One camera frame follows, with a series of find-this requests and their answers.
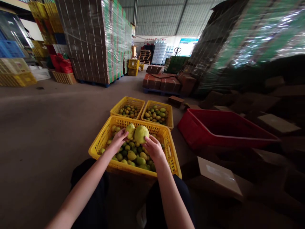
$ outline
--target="warehouse floor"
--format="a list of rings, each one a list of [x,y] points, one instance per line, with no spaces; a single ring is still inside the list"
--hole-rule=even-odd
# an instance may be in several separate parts
[[[124,76],[109,88],[53,80],[26,88],[0,88],[0,228],[46,225],[69,193],[73,169],[89,158],[90,145],[120,99],[130,96],[166,103],[167,97],[143,93],[144,75],[141,71],[137,77]],[[189,98],[186,102],[195,103]],[[173,108],[172,136],[180,166],[191,154],[176,127],[182,116],[182,108]],[[148,190],[145,183],[111,175],[109,228],[138,228],[135,215]],[[191,194],[197,226],[202,228],[213,199],[194,190]]]

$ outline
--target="black pants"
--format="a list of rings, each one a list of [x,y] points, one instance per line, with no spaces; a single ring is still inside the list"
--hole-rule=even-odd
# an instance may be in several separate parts
[[[96,160],[90,158],[74,169],[71,177],[71,190],[95,162]],[[185,207],[195,225],[194,209],[188,188],[177,175],[174,175],[173,177]],[[73,224],[73,229],[108,228],[105,214],[105,198],[107,196],[108,187],[109,177],[107,172],[105,172],[86,207]],[[146,218],[147,225],[145,228],[167,228],[158,181],[152,186],[146,199]]]

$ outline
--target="corrugated metal wall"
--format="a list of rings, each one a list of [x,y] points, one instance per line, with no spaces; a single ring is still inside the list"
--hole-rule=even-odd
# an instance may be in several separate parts
[[[198,36],[213,12],[211,8],[222,1],[187,0],[183,12],[186,0],[138,0],[136,35]],[[133,22],[135,0],[120,2]]]

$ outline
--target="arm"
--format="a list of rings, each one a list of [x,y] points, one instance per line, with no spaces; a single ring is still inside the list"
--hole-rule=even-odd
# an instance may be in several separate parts
[[[69,193],[56,216],[46,226],[46,229],[71,228],[77,217],[85,208],[99,181],[101,180],[110,160],[119,151],[125,142],[128,131],[119,131],[105,152],[83,175],[79,182]]]
[[[179,194],[161,144],[152,135],[145,137],[144,147],[155,163],[158,174],[164,216],[168,228],[194,228],[190,215]]]

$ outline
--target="forearm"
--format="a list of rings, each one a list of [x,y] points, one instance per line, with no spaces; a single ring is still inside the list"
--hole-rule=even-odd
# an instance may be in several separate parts
[[[103,176],[114,149],[107,149],[83,175],[69,193],[60,210],[46,228],[71,228],[80,215]]]
[[[166,160],[155,162],[168,228],[194,228]]]

